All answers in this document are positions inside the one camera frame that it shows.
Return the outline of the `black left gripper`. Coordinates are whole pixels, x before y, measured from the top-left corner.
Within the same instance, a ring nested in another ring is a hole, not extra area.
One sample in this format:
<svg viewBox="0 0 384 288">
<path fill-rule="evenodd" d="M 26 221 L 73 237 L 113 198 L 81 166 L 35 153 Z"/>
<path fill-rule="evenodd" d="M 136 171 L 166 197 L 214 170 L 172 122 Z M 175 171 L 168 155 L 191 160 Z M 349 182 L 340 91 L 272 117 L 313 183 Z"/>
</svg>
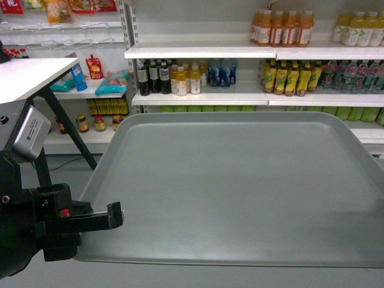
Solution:
<svg viewBox="0 0 384 288">
<path fill-rule="evenodd" d="M 91 213 L 91 204 L 72 199 L 67 184 L 54 184 L 22 191 L 23 203 L 1 204 L 1 275 L 13 276 L 23 271 L 31 259 L 44 251 L 47 262 L 73 258 L 81 243 L 78 232 L 112 230 L 123 225 L 120 202 L 107 205 L 106 212 Z M 76 217 L 77 233 L 37 237 L 36 224 L 47 220 Z"/>
</svg>

